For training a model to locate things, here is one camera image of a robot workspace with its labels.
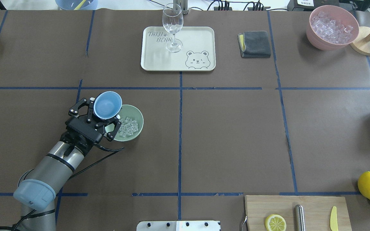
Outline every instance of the gray cloth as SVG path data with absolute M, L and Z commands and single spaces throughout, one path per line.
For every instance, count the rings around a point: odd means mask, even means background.
M 245 49 L 241 45 L 241 40 L 238 34 L 239 49 L 241 50 L 241 57 L 255 58 L 255 57 L 270 57 L 270 46 L 268 33 L 266 31 L 247 31 L 243 33 L 243 42 Z

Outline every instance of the glass stem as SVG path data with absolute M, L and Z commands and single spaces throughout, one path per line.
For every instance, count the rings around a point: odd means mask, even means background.
M 173 46 L 176 46 L 177 44 L 176 44 L 176 40 L 175 40 L 175 34 L 173 34 L 173 41 L 172 41 L 172 45 Z

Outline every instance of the champagne flute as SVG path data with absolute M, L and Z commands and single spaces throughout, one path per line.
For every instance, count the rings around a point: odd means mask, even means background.
M 173 34 L 173 39 L 166 43 L 166 49 L 172 53 L 179 52 L 182 49 L 182 42 L 175 39 L 184 24 L 181 6 L 176 3 L 169 3 L 163 8 L 162 23 L 165 30 Z

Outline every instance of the wooden cutting board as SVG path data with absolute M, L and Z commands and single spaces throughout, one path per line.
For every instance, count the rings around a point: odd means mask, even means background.
M 352 231 L 345 197 L 342 196 L 245 196 L 245 212 L 249 231 L 266 231 L 264 222 L 270 214 L 279 214 L 286 221 L 286 231 L 296 231 L 295 206 L 304 207 L 307 231 L 330 231 L 332 206 L 337 207 L 338 230 Z

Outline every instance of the bear drawing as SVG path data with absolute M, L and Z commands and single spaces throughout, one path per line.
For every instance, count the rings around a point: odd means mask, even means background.
M 201 53 L 188 51 L 186 55 L 188 56 L 188 59 L 186 60 L 185 65 L 188 69 L 207 69 L 210 66 L 208 51 L 202 51 Z

